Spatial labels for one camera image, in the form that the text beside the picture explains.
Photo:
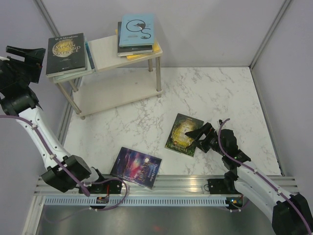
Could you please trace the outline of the green forest Alice book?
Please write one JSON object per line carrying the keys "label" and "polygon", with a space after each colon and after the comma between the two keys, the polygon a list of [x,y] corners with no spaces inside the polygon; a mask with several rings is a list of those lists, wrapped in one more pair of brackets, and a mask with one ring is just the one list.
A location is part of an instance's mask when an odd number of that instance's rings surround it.
{"label": "green forest Alice book", "polygon": [[178,113],[166,141],[165,148],[189,157],[194,157],[196,150],[195,142],[185,133],[197,130],[202,126],[203,120]]}

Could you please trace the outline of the pale green file folder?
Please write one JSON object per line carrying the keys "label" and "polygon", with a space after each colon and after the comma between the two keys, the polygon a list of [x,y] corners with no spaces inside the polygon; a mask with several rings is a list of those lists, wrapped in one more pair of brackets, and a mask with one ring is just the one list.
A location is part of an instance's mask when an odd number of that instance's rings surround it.
{"label": "pale green file folder", "polygon": [[[86,49],[85,49],[85,59],[86,59],[86,63],[87,63],[87,53],[86,53]],[[71,73],[67,73],[64,75],[59,75],[59,76],[54,76],[54,77],[50,77],[49,80],[53,83],[61,83],[64,81],[70,81],[72,79],[76,79],[85,75],[89,75],[93,73],[92,71],[88,70],[88,67],[83,70],[83,71],[77,71],[77,72],[71,72]]]}

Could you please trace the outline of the black folder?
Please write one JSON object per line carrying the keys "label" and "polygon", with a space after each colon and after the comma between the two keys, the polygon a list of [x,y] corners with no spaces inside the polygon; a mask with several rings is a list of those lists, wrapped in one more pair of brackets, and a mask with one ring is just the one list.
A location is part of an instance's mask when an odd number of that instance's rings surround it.
{"label": "black folder", "polygon": [[84,71],[86,68],[86,46],[83,33],[48,39],[47,77]]}

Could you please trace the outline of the teal ocean cover book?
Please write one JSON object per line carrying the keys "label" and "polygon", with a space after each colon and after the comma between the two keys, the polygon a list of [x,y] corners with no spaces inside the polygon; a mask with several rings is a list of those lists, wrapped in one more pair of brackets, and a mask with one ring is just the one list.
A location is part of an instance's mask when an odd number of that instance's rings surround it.
{"label": "teal ocean cover book", "polygon": [[89,44],[87,41],[85,41],[85,48],[86,48],[86,53],[87,53],[88,70],[95,72],[94,61],[93,61],[92,54],[91,54]]}

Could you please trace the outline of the purple nebula cover book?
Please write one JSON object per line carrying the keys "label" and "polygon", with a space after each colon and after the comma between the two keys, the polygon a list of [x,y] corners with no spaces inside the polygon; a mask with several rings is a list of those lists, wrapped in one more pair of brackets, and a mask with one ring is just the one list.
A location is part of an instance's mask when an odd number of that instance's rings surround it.
{"label": "purple nebula cover book", "polygon": [[111,175],[145,188],[154,187],[162,159],[122,147]]}

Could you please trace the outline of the dark blue Wuthering Heights book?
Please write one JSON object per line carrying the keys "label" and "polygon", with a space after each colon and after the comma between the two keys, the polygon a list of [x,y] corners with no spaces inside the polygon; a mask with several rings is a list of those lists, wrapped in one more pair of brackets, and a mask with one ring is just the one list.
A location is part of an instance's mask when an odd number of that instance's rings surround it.
{"label": "dark blue Wuthering Heights book", "polygon": [[153,46],[127,46],[127,47],[120,47],[120,37],[121,37],[121,26],[122,22],[118,22],[117,27],[117,55],[118,56],[132,56],[132,55],[139,55],[139,54],[147,54],[153,52]]}

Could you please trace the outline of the yellow book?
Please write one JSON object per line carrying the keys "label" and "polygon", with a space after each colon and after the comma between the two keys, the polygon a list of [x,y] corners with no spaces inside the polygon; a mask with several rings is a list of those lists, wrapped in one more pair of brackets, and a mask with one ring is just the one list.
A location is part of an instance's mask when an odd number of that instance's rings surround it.
{"label": "yellow book", "polygon": [[147,53],[147,54],[139,54],[139,55],[132,55],[132,56],[125,56],[128,60],[134,60],[137,58],[142,58],[148,55],[152,55],[154,53],[160,52],[160,46],[157,41],[152,45],[153,46],[153,52],[152,53]]}

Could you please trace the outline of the light blue Hemingway book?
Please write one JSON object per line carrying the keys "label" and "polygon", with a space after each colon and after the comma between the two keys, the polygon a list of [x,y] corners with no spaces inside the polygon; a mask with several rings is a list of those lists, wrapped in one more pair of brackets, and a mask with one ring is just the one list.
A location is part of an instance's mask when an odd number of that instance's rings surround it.
{"label": "light blue Hemingway book", "polygon": [[120,47],[152,46],[154,37],[154,14],[126,14],[122,17]]}

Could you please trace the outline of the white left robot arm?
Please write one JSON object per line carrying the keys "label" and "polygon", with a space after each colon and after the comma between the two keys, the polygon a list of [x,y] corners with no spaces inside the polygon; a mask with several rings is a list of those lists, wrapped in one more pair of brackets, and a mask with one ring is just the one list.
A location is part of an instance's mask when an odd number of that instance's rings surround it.
{"label": "white left robot arm", "polygon": [[43,181],[61,192],[80,187],[85,196],[90,195],[90,188],[96,193],[103,193],[107,181],[83,158],[64,149],[46,123],[39,100],[29,87],[30,83],[38,83],[40,79],[45,49],[7,46],[6,52],[24,60],[10,56],[0,59],[2,118],[15,119],[31,137],[46,168],[41,175]]}

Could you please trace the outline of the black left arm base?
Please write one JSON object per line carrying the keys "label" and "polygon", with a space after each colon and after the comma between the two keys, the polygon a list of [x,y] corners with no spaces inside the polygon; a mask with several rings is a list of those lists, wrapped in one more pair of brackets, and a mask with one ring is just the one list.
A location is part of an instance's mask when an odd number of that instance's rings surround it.
{"label": "black left arm base", "polygon": [[117,178],[100,179],[86,186],[90,194],[120,194],[122,182]]}

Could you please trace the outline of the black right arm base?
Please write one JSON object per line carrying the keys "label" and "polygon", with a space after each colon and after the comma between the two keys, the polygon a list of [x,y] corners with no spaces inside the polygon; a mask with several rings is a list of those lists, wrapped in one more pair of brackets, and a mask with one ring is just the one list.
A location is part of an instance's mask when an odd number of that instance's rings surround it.
{"label": "black right arm base", "polygon": [[210,194],[220,195],[239,195],[240,193],[235,189],[229,189],[224,182],[224,179],[211,178],[207,180],[207,185],[204,188],[210,192]]}

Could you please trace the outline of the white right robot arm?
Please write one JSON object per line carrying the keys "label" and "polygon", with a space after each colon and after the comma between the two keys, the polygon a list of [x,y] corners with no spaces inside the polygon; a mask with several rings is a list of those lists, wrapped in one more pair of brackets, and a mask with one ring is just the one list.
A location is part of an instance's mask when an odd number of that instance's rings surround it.
{"label": "white right robot arm", "polygon": [[186,133],[203,152],[213,150],[222,156],[228,172],[224,175],[224,189],[238,192],[251,201],[271,222],[277,235],[311,235],[313,216],[306,198],[283,189],[261,170],[237,145],[230,129],[219,130],[210,123]]}

